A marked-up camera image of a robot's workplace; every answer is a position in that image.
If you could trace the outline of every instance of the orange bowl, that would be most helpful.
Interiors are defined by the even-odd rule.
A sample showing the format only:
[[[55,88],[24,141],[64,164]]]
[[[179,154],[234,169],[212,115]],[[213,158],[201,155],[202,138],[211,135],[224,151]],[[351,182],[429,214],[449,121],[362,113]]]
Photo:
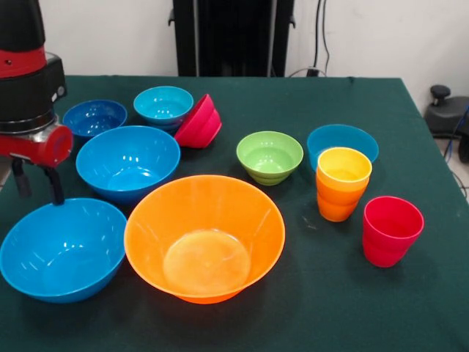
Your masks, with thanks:
[[[232,177],[197,175],[157,188],[125,228],[136,273],[185,301],[225,301],[259,281],[277,262],[285,226],[274,202]]]

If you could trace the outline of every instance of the metal pole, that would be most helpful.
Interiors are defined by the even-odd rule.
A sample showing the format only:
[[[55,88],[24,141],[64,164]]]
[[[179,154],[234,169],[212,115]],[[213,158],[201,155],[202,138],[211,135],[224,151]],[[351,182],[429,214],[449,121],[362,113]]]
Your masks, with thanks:
[[[277,0],[272,0],[270,8],[270,30],[269,30],[269,55],[267,61],[267,77],[272,72],[272,56],[273,56],[273,40],[276,36],[276,17],[277,17]]]
[[[196,45],[196,76],[200,76],[199,62],[199,1],[193,0],[193,33]]]

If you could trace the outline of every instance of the green bowl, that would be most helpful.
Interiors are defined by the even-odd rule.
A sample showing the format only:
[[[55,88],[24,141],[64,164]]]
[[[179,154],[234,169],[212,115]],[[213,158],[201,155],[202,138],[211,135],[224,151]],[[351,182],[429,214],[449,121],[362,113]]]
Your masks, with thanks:
[[[237,145],[237,158],[249,175],[264,186],[285,180],[303,160],[303,148],[287,134],[262,131],[249,134]]]

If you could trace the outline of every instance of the red robot part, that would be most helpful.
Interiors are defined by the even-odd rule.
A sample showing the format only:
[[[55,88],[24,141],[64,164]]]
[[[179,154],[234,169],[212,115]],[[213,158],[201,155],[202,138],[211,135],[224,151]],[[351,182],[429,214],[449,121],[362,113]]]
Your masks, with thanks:
[[[43,46],[19,53],[0,50],[0,78],[27,75],[40,70],[46,63]]]
[[[0,155],[21,158],[39,166],[56,167],[68,158],[72,147],[72,131],[62,125],[52,125],[23,138],[0,135]]]

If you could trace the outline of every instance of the power cord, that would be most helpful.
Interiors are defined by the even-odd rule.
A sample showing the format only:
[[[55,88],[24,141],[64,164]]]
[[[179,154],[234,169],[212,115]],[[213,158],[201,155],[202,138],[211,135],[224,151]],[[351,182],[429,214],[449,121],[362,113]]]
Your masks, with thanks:
[[[467,186],[464,185],[464,183],[462,183],[462,180],[459,178],[458,175],[456,175],[454,172],[451,171],[451,173],[453,174],[454,178],[457,180],[458,184],[459,184],[459,188],[462,189],[462,192],[464,193],[464,198],[468,198],[468,188]]]
[[[453,130],[453,133],[449,137],[449,142],[446,145],[446,149],[445,149],[445,152],[443,154],[443,157],[445,158],[446,163],[449,162],[449,159],[451,159],[451,154],[453,153],[453,139],[456,135],[456,132],[462,125],[465,124],[466,119],[468,118],[468,115],[469,115],[469,106],[466,108],[465,113],[461,116],[458,123],[456,124],[456,127]]]
[[[294,75],[296,75],[297,73],[300,73],[301,71],[304,71],[304,70],[316,70],[317,72],[321,72],[324,77],[327,77],[327,76],[328,76],[328,75],[326,75],[326,73],[325,73],[323,70],[320,70],[320,69],[317,68],[317,67],[309,66],[309,67],[305,67],[305,68],[301,68],[301,69],[299,69],[299,70],[296,70],[294,73],[292,73],[291,75],[289,75],[288,78],[291,78],[291,77],[293,77]]]
[[[329,66],[329,59],[330,59],[328,42],[325,39],[325,5],[327,4],[327,2],[328,0],[324,0],[324,2],[322,3],[322,42],[324,43],[324,49],[328,56],[328,58],[325,60],[325,68],[324,68],[325,76],[328,75],[328,66]]]
[[[454,128],[453,132],[451,133],[451,135],[449,137],[449,142],[446,145],[445,152],[443,154],[443,157],[445,158],[446,163],[449,163],[449,161],[451,160],[451,155],[453,154],[453,140],[454,140],[454,137],[456,135],[456,132],[462,125],[465,124],[466,119],[468,118],[468,115],[469,115],[469,106],[466,108],[465,113],[461,116],[458,123],[456,124],[456,127]],[[459,188],[462,189],[462,193],[464,193],[464,198],[467,199],[468,198],[468,189],[469,189],[469,187],[467,187],[462,182],[461,178],[455,172],[451,171],[451,173],[453,174],[454,178],[456,179],[456,181],[459,185]]]
[[[321,70],[317,67],[317,57],[319,55],[319,33],[320,33],[320,16],[321,16],[321,4],[322,4],[322,41],[324,42],[324,49],[327,54],[327,59],[325,62],[325,69]],[[314,49],[314,64],[309,67],[301,68],[296,70],[294,73],[290,74],[288,77],[291,78],[297,73],[300,73],[305,70],[314,70],[321,73],[324,77],[328,76],[328,65],[330,59],[330,52],[328,48],[328,43],[325,36],[325,8],[326,8],[327,0],[318,0],[317,1],[317,8],[316,8],[316,34],[315,34],[315,49]]]
[[[317,8],[316,8],[316,40],[315,40],[315,49],[314,49],[314,64],[313,67],[317,66],[317,56],[319,54],[319,33],[320,33],[320,12],[321,12],[321,1],[317,0]]]

